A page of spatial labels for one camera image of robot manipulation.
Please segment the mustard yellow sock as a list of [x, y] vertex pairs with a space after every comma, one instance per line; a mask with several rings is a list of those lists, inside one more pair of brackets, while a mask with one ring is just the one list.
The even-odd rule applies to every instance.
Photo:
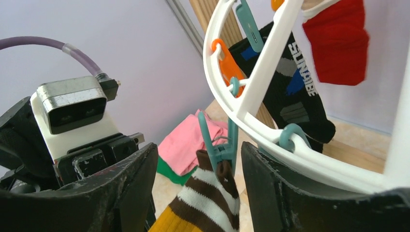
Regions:
[[205, 150], [199, 167], [149, 229], [151, 232], [237, 232], [240, 198], [230, 162], [212, 168]]

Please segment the white round clip hanger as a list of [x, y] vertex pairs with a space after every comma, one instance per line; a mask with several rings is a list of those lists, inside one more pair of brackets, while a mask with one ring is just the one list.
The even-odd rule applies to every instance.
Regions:
[[254, 22], [247, 34], [250, 46], [261, 50], [250, 78], [237, 80], [229, 68], [239, 71], [220, 41], [220, 34], [234, 1], [221, 0], [205, 33], [204, 70], [216, 101], [228, 118], [270, 156], [303, 176], [322, 184], [356, 193], [372, 194], [410, 186], [410, 73], [405, 72], [387, 159], [377, 173], [334, 159], [310, 147], [300, 124], [312, 125], [312, 104], [318, 99], [292, 28], [300, 0], [279, 7], [266, 39]]

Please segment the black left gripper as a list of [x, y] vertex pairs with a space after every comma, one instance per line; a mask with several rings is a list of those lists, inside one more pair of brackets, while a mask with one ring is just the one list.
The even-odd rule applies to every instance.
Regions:
[[30, 98], [18, 101], [0, 117], [0, 164], [8, 171], [0, 177], [0, 188], [9, 192], [56, 190], [85, 179], [138, 151], [144, 142], [140, 132], [81, 142], [53, 159], [32, 111]]

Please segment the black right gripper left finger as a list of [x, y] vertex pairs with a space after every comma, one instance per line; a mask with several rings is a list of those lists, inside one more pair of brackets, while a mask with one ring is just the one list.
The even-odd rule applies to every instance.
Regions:
[[152, 188], [158, 148], [128, 158], [58, 190], [0, 194], [3, 232], [146, 232], [154, 224]]

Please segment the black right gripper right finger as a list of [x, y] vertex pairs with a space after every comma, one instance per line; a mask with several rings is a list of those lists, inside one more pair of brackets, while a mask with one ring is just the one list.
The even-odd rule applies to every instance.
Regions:
[[256, 232], [407, 232], [410, 191], [376, 194], [337, 189], [299, 174], [249, 142], [242, 168]]

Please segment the black sock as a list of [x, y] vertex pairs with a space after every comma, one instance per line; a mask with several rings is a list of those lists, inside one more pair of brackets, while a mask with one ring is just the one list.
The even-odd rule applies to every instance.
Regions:
[[302, 51], [294, 36], [282, 52], [263, 100], [279, 129], [294, 123], [306, 134], [310, 146], [317, 152], [336, 133], [335, 125], [327, 119], [322, 100], [314, 86]]

